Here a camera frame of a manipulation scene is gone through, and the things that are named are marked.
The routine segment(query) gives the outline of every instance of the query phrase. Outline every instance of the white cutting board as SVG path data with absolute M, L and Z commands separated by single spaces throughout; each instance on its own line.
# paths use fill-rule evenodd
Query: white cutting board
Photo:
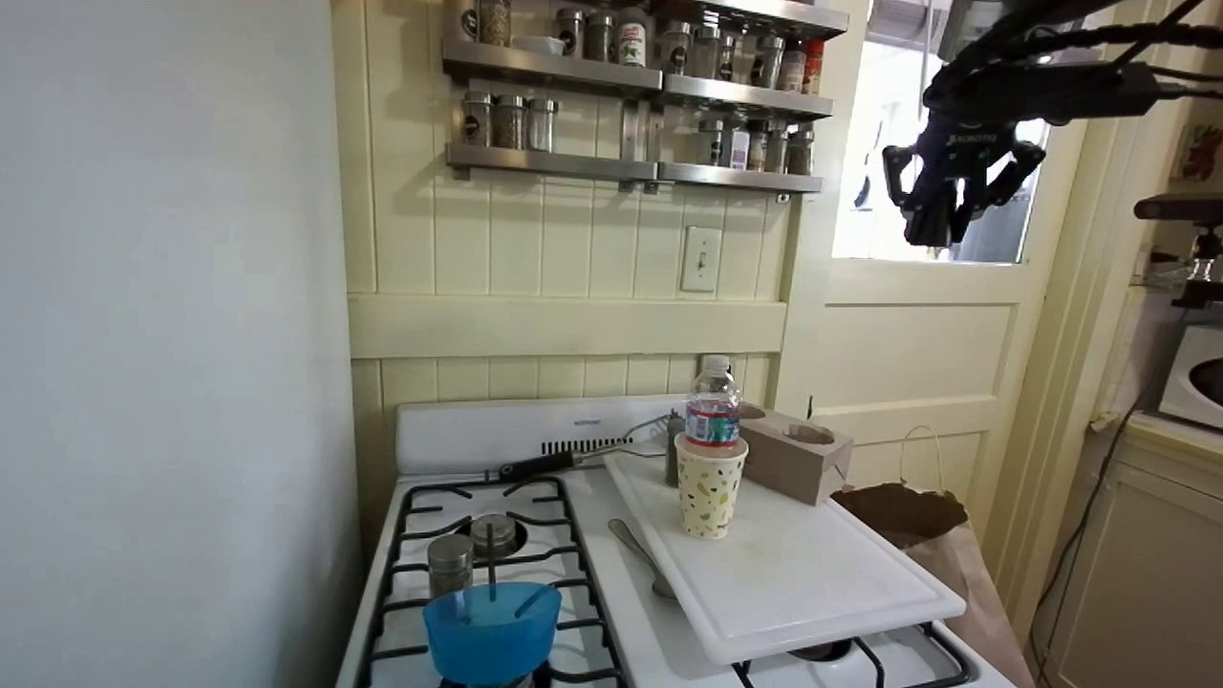
M 610 456 L 606 468 L 714 659 L 961 614 L 953 588 L 840 505 L 811 509 L 740 481 L 728 535 L 691 537 L 660 462 Z

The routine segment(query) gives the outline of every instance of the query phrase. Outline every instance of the plastic bottle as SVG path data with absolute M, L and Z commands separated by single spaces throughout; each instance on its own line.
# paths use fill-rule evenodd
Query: plastic bottle
M 702 447 L 736 442 L 736 386 L 728 355 L 702 355 L 682 408 L 682 434 Z

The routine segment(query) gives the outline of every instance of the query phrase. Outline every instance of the white stove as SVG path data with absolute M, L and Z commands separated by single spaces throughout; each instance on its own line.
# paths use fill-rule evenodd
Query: white stove
M 606 532 L 606 521 L 629 521 L 606 468 L 579 465 L 556 476 L 485 481 L 485 468 L 531 457 L 541 447 L 601 447 L 660 462 L 665 422 L 651 420 L 676 406 L 680 398 L 406 406 L 396 420 L 402 481 L 335 685 L 443 685 L 425 642 L 425 549 L 434 535 L 463 532 L 477 515 L 508 515 L 526 535 L 521 549 L 495 563 L 495 582 L 549 582 L 563 588 L 549 659 L 522 685 L 1010 685 L 941 621 L 847 637 L 825 645 L 825 658 L 712 659 L 682 611 L 652 593 L 652 573 Z

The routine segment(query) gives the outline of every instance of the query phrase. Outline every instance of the blue bowl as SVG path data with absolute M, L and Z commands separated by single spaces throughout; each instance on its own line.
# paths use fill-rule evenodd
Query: blue bowl
M 504 582 L 434 596 L 425 607 L 430 665 L 453 685 L 508 685 L 535 671 L 556 629 L 552 583 Z

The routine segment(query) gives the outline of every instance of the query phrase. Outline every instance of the cream wall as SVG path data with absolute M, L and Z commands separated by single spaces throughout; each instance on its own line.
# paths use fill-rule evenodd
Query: cream wall
M 331 17 L 368 535 L 402 402 L 686 388 L 695 352 L 736 352 L 745 398 L 770 402 L 791 200 L 453 180 L 438 0 L 331 0 Z M 614 100 L 563 94 L 556 136 L 614 154 Z M 680 293 L 682 224 L 723 230 L 714 293 Z

